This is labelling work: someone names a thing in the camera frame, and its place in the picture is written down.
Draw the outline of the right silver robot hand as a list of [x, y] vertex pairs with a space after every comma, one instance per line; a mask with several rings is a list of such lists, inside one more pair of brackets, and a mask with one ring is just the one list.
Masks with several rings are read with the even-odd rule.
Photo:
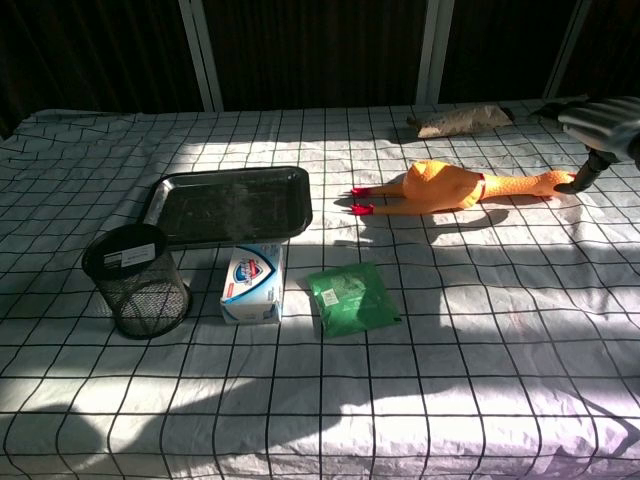
[[559, 123], [566, 134], [588, 149], [588, 159], [573, 179], [554, 187], [559, 193], [576, 194], [586, 190], [615, 163], [639, 162], [637, 97], [551, 102], [533, 114]]

